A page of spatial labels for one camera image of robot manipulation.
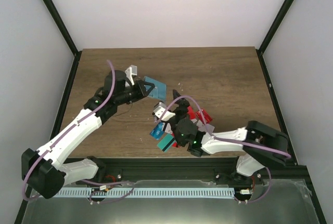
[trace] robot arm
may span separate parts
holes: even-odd
[[[53,197],[64,185],[82,179],[97,178],[101,180],[103,164],[94,157],[79,162],[64,164],[71,152],[93,131],[101,127],[117,112],[122,104],[139,101],[149,95],[155,85],[142,80],[134,81],[137,67],[132,65],[125,72],[115,71],[115,86],[111,98],[97,112],[85,118],[101,105],[110,93],[112,73],[106,76],[104,86],[88,100],[77,117],[56,137],[36,151],[27,149],[22,154],[22,178],[31,166],[45,152],[47,154],[37,164],[28,179],[28,185],[48,199]]]
[[[174,99],[178,96],[180,94],[173,90]],[[283,155],[241,144],[247,142],[287,152],[288,137],[284,133],[257,121],[249,121],[247,127],[210,135],[204,131],[199,131],[198,126],[189,119],[187,108],[190,104],[186,99],[180,99],[176,104],[178,107],[174,111],[166,112],[161,121],[170,124],[177,144],[182,147],[188,145],[187,151],[192,155],[200,157],[224,151],[245,151],[247,154],[239,157],[235,168],[235,174],[242,177],[250,177],[264,167],[279,168],[285,166],[286,157]],[[153,115],[159,119],[166,109],[167,106],[159,102],[154,107]],[[238,143],[220,141],[216,137],[237,140]]]

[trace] cable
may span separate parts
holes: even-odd
[[[124,112],[122,112],[122,113],[119,113],[119,114],[117,114],[117,115],[114,115],[113,117],[121,116],[121,115],[123,115],[123,114],[128,113],[128,112],[132,109],[132,106],[133,106],[133,103],[131,103],[131,107],[130,107],[127,111],[124,111]]]
[[[89,183],[91,185],[96,185],[96,186],[113,186],[113,185],[121,185],[121,184],[131,183],[130,181],[119,181],[119,182],[110,182],[110,183],[98,183],[98,182],[93,182],[93,181],[88,181],[88,180],[81,180],[81,181]],[[112,203],[112,202],[120,201],[120,200],[126,198],[127,196],[129,196],[130,194],[132,194],[133,190],[134,190],[134,187],[131,189],[130,192],[128,192],[127,194],[123,195],[122,197],[120,197],[118,199],[111,200],[111,201],[102,201],[102,202],[98,202],[98,204],[99,203],[102,203],[102,204],[104,204],[104,203]],[[96,194],[97,192],[104,192],[104,191],[103,190],[98,190],[98,191],[92,192],[91,195],[89,196],[89,201],[90,201],[91,204],[93,203],[92,196],[94,194]]]
[[[265,150],[265,151],[269,151],[269,152],[272,152],[272,153],[276,153],[276,154],[280,154],[280,155],[283,155],[285,156],[286,158],[290,159],[291,158],[291,155],[288,154],[287,152],[284,152],[284,151],[280,151],[280,150],[276,150],[276,149],[272,149],[272,148],[269,148],[269,147],[265,147],[265,146],[260,146],[260,145],[257,145],[257,144],[252,144],[252,143],[247,143],[247,142],[242,142],[242,141],[238,141],[238,140],[233,140],[233,139],[226,139],[226,138],[220,138],[220,137],[216,137],[208,128],[207,128],[207,122],[206,122],[206,119],[204,118],[204,115],[202,113],[202,110],[199,106],[199,104],[196,102],[196,100],[194,100],[194,98],[192,98],[191,96],[180,96],[176,99],[174,99],[170,104],[169,106],[166,108],[166,110],[163,112],[163,114],[160,116],[160,118],[158,119],[157,123],[156,124],[159,124],[163,118],[163,116],[165,115],[165,113],[171,108],[172,105],[174,105],[178,100],[182,99],[182,98],[188,98],[190,99],[195,105],[196,107],[198,108],[199,112],[200,112],[200,115],[202,117],[202,120],[203,120],[203,124],[204,124],[204,127],[207,131],[207,133],[212,136],[214,139],[216,140],[219,140],[219,141],[223,141],[223,142],[230,142],[230,143],[235,143],[235,144],[240,144],[240,145],[243,145],[243,146],[249,146],[249,147],[253,147],[253,148],[257,148],[257,149],[260,149],[260,150]]]
[[[267,187],[265,193],[263,193],[262,196],[260,196],[259,198],[255,199],[253,201],[245,201],[245,204],[258,202],[268,194],[268,192],[269,192],[269,190],[271,189],[271,186],[272,186],[272,175],[271,175],[271,172],[270,172],[269,168],[266,167],[266,170],[267,170],[268,177],[269,177],[270,180],[268,181],[268,187]],[[238,203],[242,202],[239,199],[237,199],[236,197],[234,197],[234,198]]]
[[[99,183],[99,182],[94,182],[94,181],[89,181],[89,180],[81,180],[82,182],[89,183],[91,185],[96,185],[96,186],[111,186],[111,185],[121,185],[121,184],[127,184],[131,183],[130,181],[117,181],[117,182],[108,182],[108,183]]]
[[[254,186],[255,186],[254,176],[251,176],[251,179],[252,179],[252,193],[254,193]]]
[[[116,178],[112,175],[106,175],[105,178],[111,178],[113,182],[116,182]]]
[[[130,194],[132,194],[134,191],[134,187],[125,195],[123,195],[122,197],[119,197],[117,199],[114,199],[114,200],[111,200],[111,201],[102,201],[102,202],[97,202],[97,204],[105,204],[105,203],[112,203],[112,202],[118,202],[118,201],[121,201],[123,199],[125,199],[127,196],[129,196]],[[93,204],[93,199],[92,199],[92,196],[96,193],[99,193],[99,192],[104,192],[102,190],[98,190],[98,191],[94,191],[91,193],[91,195],[89,196],[89,200],[90,200],[90,204]]]
[[[112,85],[111,85],[111,90],[110,90],[110,93],[109,95],[107,96],[107,98],[104,100],[104,102],[99,106],[97,107],[95,110],[93,110],[92,112],[90,112],[89,114],[87,114],[86,116],[82,117],[80,120],[78,120],[78,124],[81,123],[82,121],[84,121],[85,119],[87,119],[89,116],[95,114],[97,111],[99,111],[108,101],[109,99],[111,98],[112,96],[112,93],[113,93],[113,90],[114,90],[114,85],[116,83],[116,73],[114,71],[114,67],[113,67],[113,64],[110,60],[107,60],[108,64],[110,65],[110,68],[111,68],[111,73],[112,73]],[[61,141],[62,138],[64,138],[65,135],[67,135],[72,129],[74,129],[76,127],[76,124],[73,124],[71,125],[63,134],[61,134],[61,136],[54,142],[52,143],[52,145],[50,146],[50,149],[54,148],[54,146]],[[22,197],[24,200],[26,201],[31,201],[31,200],[35,200],[37,199],[40,194],[37,194],[31,198],[28,198],[26,195],[25,195],[25,188],[27,186],[27,183],[28,183],[28,180],[33,172],[33,170],[36,168],[37,164],[44,158],[44,156],[46,156],[46,154],[49,152],[49,150],[46,150],[34,163],[33,165],[31,166],[31,168],[29,169],[28,173],[26,174],[24,180],[23,180],[23,186],[22,186],[22,190],[21,190],[21,193],[22,193]]]

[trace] red component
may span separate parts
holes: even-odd
[[[204,119],[206,120],[206,123],[209,124],[209,123],[213,120],[212,117],[211,117],[210,115],[208,115],[208,113],[207,113],[204,109],[202,109],[202,112],[203,112]],[[200,121],[202,121],[202,123],[203,123],[203,119],[202,119],[202,117],[201,117],[200,111],[197,111],[197,112],[196,112],[196,116],[197,116],[197,118],[199,118]]]
[[[193,108],[191,106],[189,106],[189,107],[187,107],[187,109],[188,109],[187,114],[189,115],[189,119],[191,119],[191,120],[195,119],[196,115],[195,115],[195,113],[193,111]]]
[[[177,142],[174,142],[174,143],[172,144],[172,147],[176,147],[176,148],[178,148],[178,143],[177,143]]]

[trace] purple cable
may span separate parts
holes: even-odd
[[[109,63],[110,65],[110,68],[111,68],[111,72],[112,72],[112,85],[111,85],[111,90],[110,90],[110,93],[108,95],[108,97],[106,98],[106,100],[99,106],[97,107],[95,110],[93,110],[92,112],[90,112],[89,114],[87,114],[86,116],[84,116],[83,118],[81,118],[80,120],[78,120],[78,123],[81,123],[82,121],[84,121],[85,119],[87,119],[89,116],[95,114],[95,112],[97,112],[100,108],[102,108],[108,101],[109,99],[111,98],[112,96],[112,93],[113,93],[113,90],[114,90],[114,85],[116,83],[116,78],[115,78],[115,71],[114,71],[114,67],[111,63],[110,60],[107,60],[107,62]],[[64,133],[61,134],[61,136],[54,142],[52,143],[52,145],[50,146],[50,148],[54,148],[57,143],[59,143],[65,135],[67,135],[72,129],[74,129],[74,127],[76,127],[76,124],[73,124],[72,126],[70,126]],[[23,186],[22,186],[22,197],[24,200],[26,201],[31,201],[31,200],[35,200],[37,199],[40,195],[35,195],[34,197],[31,197],[31,198],[28,198],[26,195],[25,195],[25,187],[27,185],[27,182],[29,180],[29,177],[31,176],[31,173],[33,172],[33,170],[36,168],[37,164],[44,158],[44,156],[46,156],[46,154],[48,153],[49,151],[46,150],[35,162],[34,164],[31,166],[31,168],[29,169],[27,175],[25,176],[24,180],[23,180]]]
[[[46,154],[48,153],[48,150],[46,150],[40,157],[38,157],[38,159],[36,160],[36,162],[31,166],[31,168],[29,169],[27,175],[25,176],[24,180],[23,180],[23,187],[22,187],[22,197],[24,200],[26,201],[31,201],[31,200],[35,200],[38,197],[40,197],[40,194],[37,194],[31,198],[28,198],[25,195],[25,186],[27,185],[28,179],[31,176],[31,173],[33,172],[33,170],[36,168],[37,164],[43,159],[44,156],[46,156]]]
[[[111,200],[111,201],[102,201],[102,202],[99,202],[100,204],[105,204],[105,203],[112,203],[112,202],[118,202],[118,201],[121,201],[122,199],[126,198],[127,196],[129,196],[130,194],[133,193],[133,190],[134,190],[134,187],[125,195],[123,195],[122,197],[119,197],[117,199],[114,199],[114,200]],[[93,199],[92,199],[92,196],[96,193],[99,193],[99,192],[104,192],[102,190],[98,190],[98,191],[94,191],[91,193],[91,195],[89,196],[89,200],[90,202],[93,202]]]
[[[81,181],[89,183],[91,185],[96,185],[96,186],[112,186],[112,185],[131,183],[130,181],[117,181],[117,182],[110,182],[110,183],[99,183],[99,182],[94,182],[94,181],[89,181],[89,180],[81,180]]]
[[[207,122],[206,122],[206,119],[204,118],[204,115],[202,113],[202,110],[199,106],[199,104],[196,102],[196,100],[194,100],[194,98],[192,98],[191,96],[180,96],[178,98],[176,98],[175,100],[173,100],[169,106],[166,108],[166,110],[163,112],[163,114],[160,116],[160,118],[158,119],[157,123],[156,124],[159,124],[163,118],[163,116],[165,115],[165,113],[171,108],[172,105],[174,105],[178,100],[182,99],[182,98],[188,98],[190,99],[191,101],[193,101],[193,103],[196,105],[196,107],[198,108],[200,114],[201,114],[201,117],[202,117],[202,120],[203,120],[203,124],[204,124],[204,127],[207,131],[207,133],[212,136],[214,139],[216,140],[219,140],[219,141],[223,141],[223,142],[230,142],[230,143],[235,143],[235,144],[240,144],[240,145],[243,145],[243,146],[249,146],[249,147],[253,147],[253,148],[256,148],[256,149],[260,149],[260,150],[265,150],[265,151],[269,151],[269,152],[272,152],[272,153],[276,153],[276,154],[280,154],[280,155],[283,155],[285,156],[286,158],[290,159],[291,158],[291,155],[288,154],[287,152],[284,152],[284,151],[280,151],[280,150],[276,150],[276,149],[272,149],[272,148],[268,148],[268,147],[264,147],[264,146],[260,146],[260,145],[257,145],[257,144],[252,144],[252,143],[247,143],[247,142],[242,142],[242,141],[238,141],[238,140],[233,140],[233,139],[226,139],[226,138],[220,138],[220,137],[216,137],[214,136],[214,134],[208,130],[207,128]]]
[[[263,193],[263,195],[260,196],[259,198],[255,199],[255,200],[253,200],[253,201],[248,201],[247,203],[255,203],[255,202],[257,202],[257,201],[260,201],[261,199],[263,199],[263,198],[268,194],[269,190],[271,189],[271,186],[272,186],[272,175],[271,175],[270,170],[269,170],[267,167],[266,167],[266,170],[267,170],[268,177],[270,178],[270,180],[269,180],[269,182],[268,182],[268,187],[267,187],[265,193]],[[235,198],[235,200],[236,200],[237,202],[242,202],[242,201],[240,201],[239,199],[237,199],[236,197],[234,197],[234,198]]]
[[[81,123],[82,121],[84,121],[85,119],[87,119],[88,117],[90,117],[91,115],[95,114],[95,112],[99,111],[110,100],[110,98],[112,96],[112,93],[113,93],[113,90],[114,90],[114,86],[116,84],[116,74],[115,74],[114,67],[113,67],[113,64],[111,63],[111,61],[107,60],[107,62],[109,63],[109,65],[111,67],[111,72],[112,72],[112,85],[111,85],[110,93],[109,93],[108,97],[104,100],[104,102],[100,104],[99,107],[97,107],[91,113],[87,114],[86,116],[84,116],[83,118],[81,118],[80,120],[78,120],[78,123]]]

